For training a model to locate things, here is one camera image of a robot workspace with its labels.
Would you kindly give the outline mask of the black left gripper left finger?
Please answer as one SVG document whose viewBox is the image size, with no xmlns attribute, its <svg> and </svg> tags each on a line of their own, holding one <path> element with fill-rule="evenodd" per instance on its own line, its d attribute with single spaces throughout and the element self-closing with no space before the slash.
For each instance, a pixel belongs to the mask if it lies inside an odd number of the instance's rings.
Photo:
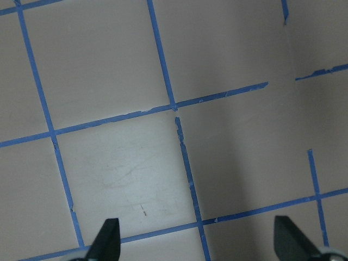
<svg viewBox="0 0 348 261">
<path fill-rule="evenodd" d="M 120 254 L 121 237 L 119 219 L 106 219 L 90 246 L 85 259 L 118 261 Z"/>
</svg>

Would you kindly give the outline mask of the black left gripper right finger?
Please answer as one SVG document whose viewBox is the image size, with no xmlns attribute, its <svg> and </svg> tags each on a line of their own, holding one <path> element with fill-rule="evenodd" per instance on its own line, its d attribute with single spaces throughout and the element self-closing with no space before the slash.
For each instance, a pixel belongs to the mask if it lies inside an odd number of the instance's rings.
<svg viewBox="0 0 348 261">
<path fill-rule="evenodd" d="M 275 216 L 274 251 L 281 261 L 321 260 L 319 249 L 288 216 Z"/>
</svg>

